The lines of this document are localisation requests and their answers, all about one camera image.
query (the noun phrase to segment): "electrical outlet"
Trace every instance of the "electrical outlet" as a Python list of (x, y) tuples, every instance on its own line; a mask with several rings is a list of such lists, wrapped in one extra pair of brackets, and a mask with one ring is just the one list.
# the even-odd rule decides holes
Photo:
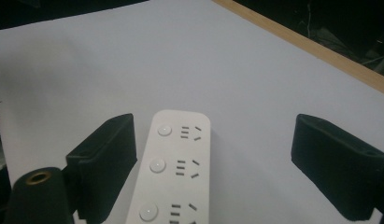
[(208, 224), (210, 121), (164, 110), (151, 123), (127, 224)]

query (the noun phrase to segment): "white button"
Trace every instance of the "white button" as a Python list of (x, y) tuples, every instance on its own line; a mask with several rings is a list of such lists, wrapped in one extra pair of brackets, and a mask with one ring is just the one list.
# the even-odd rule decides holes
[(168, 136), (171, 132), (172, 132), (172, 129), (170, 126), (168, 125), (163, 125), (159, 128), (159, 130), (157, 130), (157, 132), (159, 133), (159, 135), (161, 136)]
[(162, 159), (155, 159), (150, 162), (150, 169), (152, 172), (158, 174), (165, 169), (165, 161)]
[(139, 216), (144, 221), (152, 221), (154, 218), (157, 217), (157, 213), (158, 212), (159, 212), (159, 210), (157, 209), (156, 204), (154, 204), (154, 203), (145, 203), (139, 209)]

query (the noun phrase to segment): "power strip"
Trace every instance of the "power strip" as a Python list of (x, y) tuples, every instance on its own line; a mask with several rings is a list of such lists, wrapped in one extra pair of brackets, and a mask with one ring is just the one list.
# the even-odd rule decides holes
[(163, 110), (151, 123), (126, 224), (209, 223), (210, 121)]

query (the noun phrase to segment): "table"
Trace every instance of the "table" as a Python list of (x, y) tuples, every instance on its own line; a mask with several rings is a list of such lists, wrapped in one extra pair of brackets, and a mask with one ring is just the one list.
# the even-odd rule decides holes
[[(207, 0), (0, 31), (0, 102), (12, 183), (64, 168), (70, 150), (119, 114), (135, 115), (139, 159), (157, 111), (206, 114), (210, 223), (348, 223), (291, 162), (299, 113), (384, 151), (383, 93)], [(138, 164), (107, 223), (124, 223)]]

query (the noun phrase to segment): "wooden edge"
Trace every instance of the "wooden edge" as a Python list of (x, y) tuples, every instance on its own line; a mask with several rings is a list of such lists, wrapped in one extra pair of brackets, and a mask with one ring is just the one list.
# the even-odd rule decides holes
[(293, 30), (290, 30), (275, 21), (267, 19), (259, 13), (240, 5), (233, 0), (213, 1), (220, 6), (229, 9), (238, 16), (264, 28), (264, 30), (279, 36), (294, 46), (309, 52), (310, 54), (342, 70), (352, 77), (359, 79), (368, 86), (384, 93), (384, 76), (381, 74), (376, 73), (363, 65), (355, 63), (354, 61), (327, 49), (302, 35), (297, 34)]

